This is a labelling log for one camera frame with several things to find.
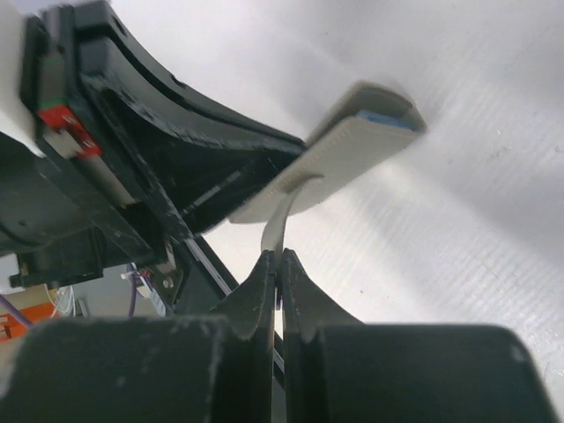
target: red component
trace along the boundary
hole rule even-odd
[[[82,147],[82,152],[78,153],[80,159],[102,154],[102,150],[78,121],[72,110],[64,104],[40,110],[39,116],[52,130],[66,130],[72,135]]]

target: screw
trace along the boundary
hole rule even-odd
[[[162,281],[162,285],[166,288],[172,288],[174,287],[174,282],[171,278],[166,278],[165,280]]]

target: orange object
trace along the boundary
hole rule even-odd
[[[20,310],[22,315],[36,323],[43,319],[49,319],[53,313],[53,304],[46,302],[38,306],[32,306]],[[27,332],[27,328],[14,319],[10,313],[0,315],[0,343],[17,338]]]

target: purple cable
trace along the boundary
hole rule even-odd
[[[17,308],[15,308],[11,304],[11,302],[9,302],[8,299],[2,294],[0,294],[0,304],[2,304],[8,310],[8,313],[10,313],[12,317],[16,319],[22,326],[25,326],[28,329],[33,326],[33,323],[31,323],[27,317],[22,315],[21,312]]]
[[[127,275],[127,279],[131,284],[130,311],[128,312],[127,317],[133,317],[135,313],[135,302],[137,300],[137,278],[135,273],[133,273],[136,270],[133,268],[131,264],[126,264],[125,271],[129,273]]]

